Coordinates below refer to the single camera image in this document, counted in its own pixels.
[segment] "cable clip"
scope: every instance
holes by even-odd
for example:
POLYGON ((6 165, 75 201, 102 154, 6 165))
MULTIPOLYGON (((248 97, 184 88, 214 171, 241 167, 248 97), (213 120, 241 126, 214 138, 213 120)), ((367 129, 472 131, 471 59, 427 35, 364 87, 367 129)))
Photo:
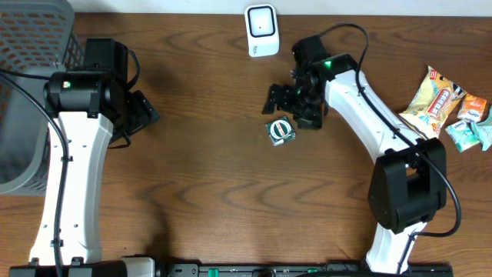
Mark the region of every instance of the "cable clip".
POLYGON ((69 159, 67 159, 66 157, 61 157, 60 162, 64 162, 64 161, 73 162, 74 161, 74 157, 73 156, 70 156, 69 159))
POLYGON ((397 138, 397 133, 400 133, 400 128, 397 128, 396 132, 393 132, 393 139, 397 138))
POLYGON ((55 247, 55 243, 59 244, 60 247, 63 247, 63 239, 60 239, 60 240, 57 240, 55 241, 54 239, 51 240, 50 242, 50 247, 55 247))
POLYGON ((358 95, 357 95, 357 96, 361 96, 361 93, 362 93, 362 92, 365 92, 365 91, 366 91, 366 88, 365 88, 365 87, 363 87, 363 86, 361 86, 361 89, 359 89, 359 91, 358 91, 358 95))

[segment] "wood grain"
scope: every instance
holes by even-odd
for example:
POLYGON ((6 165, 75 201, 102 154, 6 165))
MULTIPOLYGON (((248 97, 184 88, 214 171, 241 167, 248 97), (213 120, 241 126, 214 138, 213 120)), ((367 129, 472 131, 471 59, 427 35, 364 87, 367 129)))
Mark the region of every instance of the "wood grain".
MULTIPOLYGON (((290 83, 290 47, 334 22, 370 32, 363 70, 396 112, 414 97, 427 68, 492 100, 492 22, 488 18, 280 16, 281 51, 247 54, 239 15, 77 14, 75 33, 112 37, 135 50, 141 89, 161 121, 109 151, 101 196, 105 259, 135 253, 203 263, 325 263, 362 259, 376 222, 367 204, 372 162, 331 110, 322 130, 298 130, 274 148, 261 114, 272 83, 290 83)), ((358 58, 360 34, 324 39, 333 53, 358 58)), ((448 123, 455 122, 455 113, 448 123)), ((449 262, 456 276, 489 275, 492 188, 489 152, 459 154, 446 134, 448 176, 463 206, 460 231, 419 238, 412 262, 449 262)), ((2 197, 0 275, 25 264, 41 220, 41 198, 2 197)), ((450 200, 429 224, 454 222, 450 200)))

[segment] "plastic basket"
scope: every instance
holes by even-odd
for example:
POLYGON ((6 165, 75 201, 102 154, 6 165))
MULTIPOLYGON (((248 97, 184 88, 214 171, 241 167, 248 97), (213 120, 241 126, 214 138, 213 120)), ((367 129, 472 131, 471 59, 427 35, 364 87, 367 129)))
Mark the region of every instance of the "plastic basket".
MULTIPOLYGON (((65 0, 0 1, 0 67, 50 76, 79 66, 83 51, 65 0)), ((46 81, 12 78, 44 104, 46 81)), ((44 195, 48 126, 29 101, 0 78, 0 194, 44 195)))

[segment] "black cable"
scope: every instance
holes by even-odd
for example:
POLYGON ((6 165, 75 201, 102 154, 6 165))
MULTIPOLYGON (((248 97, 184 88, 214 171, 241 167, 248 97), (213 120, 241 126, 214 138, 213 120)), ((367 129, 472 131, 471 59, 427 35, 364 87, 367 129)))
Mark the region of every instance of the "black cable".
POLYGON ((356 29, 360 30, 364 34, 364 36, 366 38, 366 46, 364 47, 364 50, 363 50, 362 55, 361 55, 361 59, 359 60, 359 62, 357 64, 357 67, 355 69, 355 83, 357 84, 357 89, 358 89, 359 94, 362 96, 362 98, 364 98, 364 100, 367 103, 367 105, 369 105, 369 107, 371 107, 371 109, 373 110, 373 112, 381 119, 381 121, 383 121, 384 124, 399 139, 401 139, 412 150, 414 150, 417 153, 417 155, 424 162, 426 162, 432 168, 432 170, 434 170, 437 173, 437 175, 439 175, 439 177, 441 179, 443 179, 444 184, 446 185, 446 187, 449 190, 449 193, 451 195, 451 198, 453 199, 454 208, 456 210, 456 221, 454 222, 453 228, 451 228, 449 231, 442 232, 442 233, 412 232, 409 235, 407 244, 405 245, 404 254, 401 257, 400 262, 398 263, 397 274, 400 274, 400 270, 401 270, 401 266, 403 264, 403 261, 405 260, 405 257, 407 256, 407 253, 410 250, 411 242, 415 240, 415 237, 416 236, 422 235, 422 236, 435 237, 435 238, 444 238, 444 237, 448 237, 450 235, 453 235, 460 228, 460 224, 461 224, 461 206, 460 206, 460 202, 458 200, 458 197, 456 195, 456 192, 453 189, 453 186, 451 185, 451 183, 449 182, 449 180, 446 178, 446 176, 444 176, 443 172, 436 166, 436 164, 434 162, 432 162, 432 160, 430 160, 419 148, 417 148, 417 146, 415 146, 415 144, 410 139, 408 139, 404 135, 402 135, 400 133, 400 129, 394 127, 384 117, 384 115, 381 114, 381 112, 374 106, 374 104, 372 103, 372 101, 367 97, 366 93, 364 92, 364 87, 361 85, 361 80, 359 79, 359 73, 361 72, 361 66, 362 66, 362 62, 364 60, 364 57, 366 55, 366 51, 369 48, 369 34, 367 33, 367 31, 364 28, 362 28, 361 26, 359 26, 359 25, 357 25, 355 23, 351 23, 351 22, 340 22, 340 23, 336 23, 334 26, 331 26, 330 28, 326 29, 325 31, 321 32, 319 34, 319 36, 322 37, 323 35, 326 35, 328 32, 333 31, 336 28, 340 28, 340 27, 353 27, 353 28, 356 28, 356 29))
POLYGON ((53 129, 55 130, 56 135, 60 139, 61 149, 63 151, 63 156, 61 157, 62 164, 61 164, 60 186, 58 188, 58 198, 56 201, 56 208, 55 208, 55 221, 53 224, 53 229, 54 229, 53 246, 54 246, 54 250, 55 250, 56 275, 58 277, 63 277, 62 250, 61 250, 61 245, 60 245, 60 242, 61 242, 61 240, 60 240, 60 218, 62 216, 63 195, 65 192, 65 182, 67 179, 67 170, 68 170, 68 143, 67 143, 67 140, 65 139, 65 137, 63 136, 63 133, 62 133, 60 127, 58 127, 56 122, 48 114, 48 112, 41 105, 41 103, 38 102, 38 100, 36 100, 34 97, 32 97, 32 95, 30 95, 20 85, 17 85, 14 81, 12 81, 7 76, 3 75, 2 73, 0 73, 0 76, 4 80, 6 80, 10 85, 14 86, 22 94, 22 96, 26 97, 43 114, 43 116, 46 117, 49 124, 52 125, 53 129))
POLYGON ((128 53, 130 53, 130 56, 133 58, 133 61, 135 62, 135 67, 137 70, 137 73, 135 73, 135 76, 133 76, 133 78, 130 80, 130 82, 128 82, 128 84, 126 85, 125 89, 127 91, 129 91, 131 88, 133 88, 133 86, 138 81, 138 77, 140 76, 140 64, 138 63, 138 59, 137 59, 137 56, 135 55, 135 52, 133 52, 133 50, 130 50, 128 48, 127 48, 127 50, 128 50, 128 53))
POLYGON ((23 77, 23 78, 33 78, 37 80, 49 80, 50 77, 46 76, 40 76, 40 75, 30 75, 30 74, 24 74, 24 73, 18 73, 18 72, 13 72, 7 69, 0 68, 0 72, 13 75, 13 76, 18 76, 18 77, 23 77))
POLYGON ((131 139, 126 132, 123 132, 123 138, 126 141, 125 145, 116 145, 116 146, 108 147, 108 149, 123 149, 123 148, 130 147, 131 139))

